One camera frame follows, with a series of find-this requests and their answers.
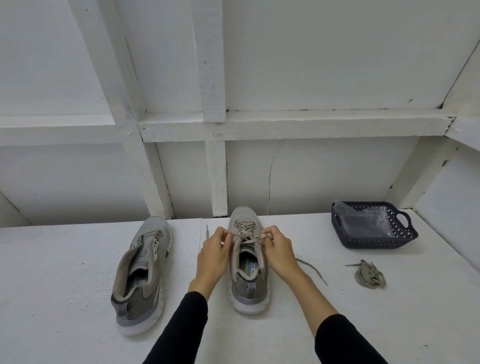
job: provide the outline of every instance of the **shoe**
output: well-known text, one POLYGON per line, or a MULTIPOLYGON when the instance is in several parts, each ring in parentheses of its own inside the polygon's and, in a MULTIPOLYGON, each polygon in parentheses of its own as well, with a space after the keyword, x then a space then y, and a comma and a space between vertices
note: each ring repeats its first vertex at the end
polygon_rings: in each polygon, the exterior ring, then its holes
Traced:
POLYGON ((228 230, 237 235, 230 250, 230 300, 244 314, 258 314, 270 303, 268 265, 260 245, 263 227, 252 209, 237 207, 228 230))
POLYGON ((111 302, 120 334, 139 335, 160 318, 163 310, 161 267, 172 246, 167 221, 149 217, 137 231, 117 269, 111 302))

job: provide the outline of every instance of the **white wall panel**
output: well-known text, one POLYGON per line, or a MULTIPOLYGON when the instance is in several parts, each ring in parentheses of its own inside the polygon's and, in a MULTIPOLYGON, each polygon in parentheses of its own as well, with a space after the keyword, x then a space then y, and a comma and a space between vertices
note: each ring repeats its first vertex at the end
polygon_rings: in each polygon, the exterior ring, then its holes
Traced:
POLYGON ((279 215, 327 212, 335 198, 382 201, 417 141, 384 137, 226 142, 229 213, 241 205, 259 215, 266 215, 270 205, 270 214, 279 215))
POLYGON ((148 112, 202 110, 190 0, 118 0, 148 112))
POLYGON ((157 143, 176 218, 211 218, 205 142, 157 143))
POLYGON ((461 146, 415 206, 480 271, 480 152, 461 146))
POLYGON ((479 13, 477 0, 224 1, 227 108, 435 108, 479 13))
POLYGON ((144 220, 129 163, 122 144, 4 146, 0 190, 34 225, 144 220))
POLYGON ((0 34, 0 115, 110 114, 67 1, 2 1, 0 34))

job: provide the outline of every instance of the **person's left hand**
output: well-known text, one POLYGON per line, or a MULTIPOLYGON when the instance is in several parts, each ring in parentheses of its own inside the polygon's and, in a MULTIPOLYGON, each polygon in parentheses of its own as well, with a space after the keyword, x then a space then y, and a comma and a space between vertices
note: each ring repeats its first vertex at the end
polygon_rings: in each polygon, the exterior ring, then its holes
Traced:
POLYGON ((227 270, 228 252, 232 242, 233 235, 220 226, 204 241, 197 257, 197 275, 190 283, 188 292, 199 292, 208 301, 213 288, 227 270))

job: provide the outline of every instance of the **basket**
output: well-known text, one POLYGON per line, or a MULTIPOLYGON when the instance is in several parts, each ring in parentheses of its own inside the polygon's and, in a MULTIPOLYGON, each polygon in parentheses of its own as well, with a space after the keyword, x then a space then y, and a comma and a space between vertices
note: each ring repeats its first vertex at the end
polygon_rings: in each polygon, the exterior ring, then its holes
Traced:
POLYGON ((386 206, 388 213, 388 221, 392 227, 392 232, 395 234, 394 238, 355 238, 350 236, 342 227, 342 223, 338 215, 334 212, 332 203, 332 224, 335 231, 342 242, 343 246, 350 249, 395 249, 406 243, 418 238, 419 234, 412 226, 410 216, 403 211, 397 210, 395 206, 388 202, 345 202, 344 204, 354 208, 357 211, 362 211, 364 208, 375 206, 386 206), (397 215, 403 215, 408 221, 408 226, 405 227, 398 219, 397 215))

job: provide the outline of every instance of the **bundled shoelace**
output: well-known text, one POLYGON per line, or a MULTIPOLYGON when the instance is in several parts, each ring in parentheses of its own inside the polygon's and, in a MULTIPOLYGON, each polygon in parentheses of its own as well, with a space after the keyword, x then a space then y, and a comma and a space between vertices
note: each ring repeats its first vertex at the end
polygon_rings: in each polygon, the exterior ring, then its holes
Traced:
POLYGON ((382 272, 372 263, 361 260, 359 264, 347 264, 346 267, 359 267, 355 273, 355 279, 358 284, 372 290, 377 287, 385 287, 387 282, 382 272))
MULTIPOLYGON (((254 223, 251 221, 238 221, 238 229, 240 231, 240 234, 228 231, 230 234, 237 236, 242 239, 248 239, 245 241, 242 241, 240 244, 251 244, 251 243, 260 243, 263 245, 264 239, 269 238, 272 242, 273 240, 273 235, 272 234, 260 234, 260 236, 254 236, 252 228, 254 227, 254 223)), ((320 272, 318 271, 317 268, 315 268, 312 264, 305 262, 304 260, 301 260, 299 258, 295 258, 295 260, 299 263, 305 264, 306 266, 309 266, 312 268, 320 277, 320 279, 328 285, 328 283, 324 280, 320 272)))

